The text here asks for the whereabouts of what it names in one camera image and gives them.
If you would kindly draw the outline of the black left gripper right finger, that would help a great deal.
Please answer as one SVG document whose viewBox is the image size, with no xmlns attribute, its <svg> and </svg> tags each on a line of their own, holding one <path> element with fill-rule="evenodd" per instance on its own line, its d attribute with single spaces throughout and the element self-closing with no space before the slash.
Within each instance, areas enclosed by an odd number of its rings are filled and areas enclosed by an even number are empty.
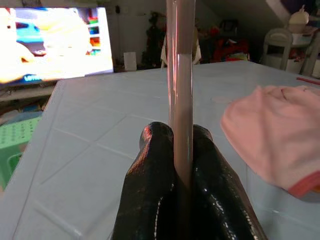
<svg viewBox="0 0 320 240">
<path fill-rule="evenodd" d="M 193 126 L 192 228 L 196 240 L 265 240 L 237 173 L 210 131 Z"/>
</svg>

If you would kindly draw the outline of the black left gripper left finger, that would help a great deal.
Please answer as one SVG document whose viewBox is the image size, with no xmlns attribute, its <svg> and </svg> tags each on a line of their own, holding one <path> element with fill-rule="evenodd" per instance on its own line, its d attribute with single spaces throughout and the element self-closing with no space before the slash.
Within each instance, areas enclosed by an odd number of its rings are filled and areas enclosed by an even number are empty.
<svg viewBox="0 0 320 240">
<path fill-rule="evenodd" d="M 151 122 L 141 132 L 139 148 L 124 178 L 111 238 L 174 240 L 177 227 L 172 129 L 163 122 Z"/>
</svg>

